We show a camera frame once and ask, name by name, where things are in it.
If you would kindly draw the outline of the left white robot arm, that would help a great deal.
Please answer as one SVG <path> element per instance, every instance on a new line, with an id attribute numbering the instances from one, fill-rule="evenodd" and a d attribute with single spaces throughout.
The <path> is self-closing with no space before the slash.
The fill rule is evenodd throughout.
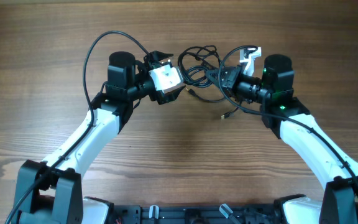
<path id="1" fill-rule="evenodd" d="M 182 91 L 170 54 L 153 51 L 138 61 L 129 52 L 109 56 L 108 79 L 73 134 L 40 162 L 25 161 L 17 176 L 7 223 L 117 223 L 114 204 L 82 194 L 82 179 L 107 143 L 128 122 L 134 102 L 162 105 Z"/>

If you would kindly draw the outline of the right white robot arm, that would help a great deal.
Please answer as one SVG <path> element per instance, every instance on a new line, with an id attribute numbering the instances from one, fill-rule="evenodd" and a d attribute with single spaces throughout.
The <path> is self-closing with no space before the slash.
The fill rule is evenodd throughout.
<path id="1" fill-rule="evenodd" d="M 321 201 L 291 195 L 274 202 L 275 223 L 358 223 L 358 162 L 319 127 L 309 109 L 293 95 L 291 59 L 274 54 L 264 60 L 262 77 L 253 77 L 255 55 L 236 67 L 213 68 L 206 76 L 226 98 L 260 104 L 264 125 L 294 149 L 324 189 Z"/>

